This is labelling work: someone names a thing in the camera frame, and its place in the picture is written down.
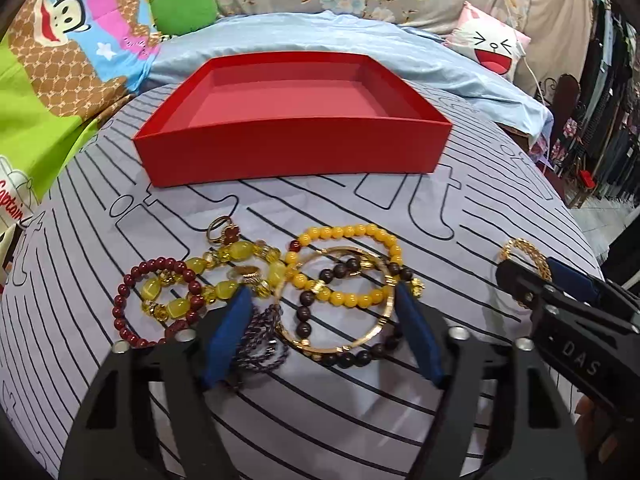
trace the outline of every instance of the bed sheet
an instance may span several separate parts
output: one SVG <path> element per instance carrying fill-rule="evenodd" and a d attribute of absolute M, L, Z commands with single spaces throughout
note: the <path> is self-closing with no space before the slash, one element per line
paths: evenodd
<path fill-rule="evenodd" d="M 548 140 L 553 117 L 499 75 L 441 46 L 439 36 L 392 23 L 336 15 L 279 12 L 225 18 L 162 44 L 143 89 L 182 82 L 207 59 L 247 52 L 331 50 L 367 54 L 399 76 L 464 98 L 490 118 Z"/>
<path fill-rule="evenodd" d="M 66 166 L 18 247 L 2 296 L 0 402 L 53 476 L 79 403 L 118 338 L 111 301 L 123 273 L 160 255 L 200 256 L 209 247 L 207 226 L 222 214 L 231 214 L 245 237 L 281 249 L 311 225 L 375 222 L 398 237 L 405 263 L 425 282 L 421 301 L 451 324 L 505 344 L 530 330 L 529 311 L 495 285 L 498 251 L 510 237 L 527 238 L 547 256 L 599 275 L 578 225 L 527 155 L 452 94 L 417 85 L 453 123 L 433 174 L 317 175 L 155 189 L 130 138 L 172 88 L 127 104 Z M 342 142 L 344 156 L 356 153 L 356 145 Z M 354 243 L 380 249 L 370 239 Z M 216 283 L 225 273 L 215 269 L 204 278 Z M 349 283 L 352 292 L 370 287 L 365 280 Z M 347 283 L 341 287 L 348 290 Z M 292 328 L 297 294 L 289 289 L 283 320 Z M 184 294 L 184 286 L 176 292 Z M 359 336 L 375 322 L 368 311 L 321 303 L 314 315 L 312 341 L 320 346 Z M 141 336 L 161 336 L 159 325 L 133 300 L 127 319 Z M 573 411 L 576 389 L 551 373 Z M 484 392 L 465 472 L 481 462 L 491 384 Z M 153 400 L 165 462 L 181 474 L 157 385 Z M 324 368 L 293 352 L 268 377 L 249 378 L 239 395 L 220 387 L 208 397 L 231 459 L 242 478 L 253 480 L 404 478 L 439 400 L 406 343 L 392 359 L 348 370 Z"/>

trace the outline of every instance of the pillow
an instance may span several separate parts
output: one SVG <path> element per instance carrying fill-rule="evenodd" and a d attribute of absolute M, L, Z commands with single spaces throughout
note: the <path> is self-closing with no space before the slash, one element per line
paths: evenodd
<path fill-rule="evenodd" d="M 458 26 L 444 45 L 513 82 L 529 41 L 531 38 L 465 2 Z"/>

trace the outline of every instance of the gold ring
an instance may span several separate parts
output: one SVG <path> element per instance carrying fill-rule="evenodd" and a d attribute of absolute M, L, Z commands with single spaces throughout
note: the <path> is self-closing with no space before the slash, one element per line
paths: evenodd
<path fill-rule="evenodd" d="M 349 350 L 356 348 L 358 346 L 362 346 L 365 343 L 369 342 L 372 338 L 377 336 L 382 327 L 386 324 L 386 322 L 391 318 L 391 313 L 394 309 L 394 293 L 393 287 L 396 286 L 396 280 L 393 279 L 391 274 L 389 273 L 389 269 L 386 267 L 385 263 L 377 256 L 373 254 L 367 253 L 367 251 L 363 251 L 362 249 L 356 247 L 332 247 L 329 249 L 324 249 L 322 251 L 318 251 L 310 254 L 308 257 L 299 260 L 293 266 L 290 266 L 292 270 L 291 275 L 295 275 L 298 270 L 302 268 L 305 264 L 309 263 L 312 260 L 320 258 L 321 256 L 325 256 L 326 254 L 338 254 L 338 256 L 343 256 L 345 254 L 359 254 L 366 258 L 366 260 L 372 262 L 377 269 L 379 269 L 385 276 L 385 285 L 389 285 L 391 287 L 391 292 L 386 296 L 386 304 L 384 312 L 382 316 L 378 319 L 376 324 L 361 338 L 356 339 L 356 341 L 343 345 L 343 346 L 334 346 L 332 348 L 315 348 L 309 345 L 309 341 L 307 339 L 298 340 L 295 339 L 289 331 L 283 327 L 282 322 L 278 322 L 276 325 L 276 330 L 287 342 L 289 342 L 292 346 L 301 350 L 305 355 L 313 356 L 313 354 L 335 354 L 341 352 L 348 352 Z M 282 281 L 276 288 L 273 293 L 274 302 L 273 306 L 276 309 L 280 309 L 280 299 L 282 298 L 282 293 L 284 291 L 284 287 L 286 284 L 286 280 Z"/>

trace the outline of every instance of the floral pillow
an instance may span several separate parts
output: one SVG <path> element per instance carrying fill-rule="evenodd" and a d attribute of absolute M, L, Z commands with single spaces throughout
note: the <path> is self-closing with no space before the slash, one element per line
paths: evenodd
<path fill-rule="evenodd" d="M 447 36 L 444 45 L 513 81 L 529 41 L 531 39 L 521 32 L 465 2 L 458 27 Z"/>

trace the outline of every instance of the beaded bracelet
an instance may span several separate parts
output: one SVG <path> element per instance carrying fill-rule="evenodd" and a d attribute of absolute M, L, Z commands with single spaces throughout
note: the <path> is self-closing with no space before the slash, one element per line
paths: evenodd
<path fill-rule="evenodd" d="M 364 259 L 372 262 L 377 269 L 379 269 L 385 276 L 385 283 L 388 285 L 389 293 L 386 295 L 385 301 L 385 309 L 382 313 L 382 316 L 378 318 L 376 324 L 361 338 L 356 339 L 350 344 L 337 346 L 332 348 L 315 348 L 309 344 L 309 340 L 307 338 L 302 338 L 301 340 L 295 339 L 287 329 L 285 329 L 281 322 L 277 325 L 278 334 L 290 345 L 294 348 L 300 350 L 305 356 L 311 357 L 314 361 L 322 361 L 325 365 L 331 366 L 336 362 L 343 368 L 347 368 L 354 364 L 356 358 L 353 354 L 351 354 L 350 350 L 353 348 L 357 348 L 367 342 L 369 342 L 373 337 L 380 333 L 382 327 L 386 324 L 386 322 L 390 319 L 391 313 L 394 309 L 394 294 L 393 287 L 396 285 L 396 280 L 393 279 L 391 275 L 389 275 L 388 268 L 384 264 L 384 262 L 374 256 L 373 254 L 367 253 L 367 251 L 363 251 L 358 248 L 352 247 L 333 247 L 329 249 L 324 249 L 321 251 L 316 251 L 314 254 L 310 254 L 305 258 L 302 258 L 298 262 L 296 262 L 292 268 L 297 271 L 302 268 L 305 264 L 320 258 L 321 256 L 325 256 L 327 254 L 338 254 L 343 256 L 345 254 L 358 254 L 362 256 Z M 274 292 L 274 307 L 280 309 L 280 300 L 282 298 L 282 293 L 284 291 L 286 282 L 282 282 Z"/>

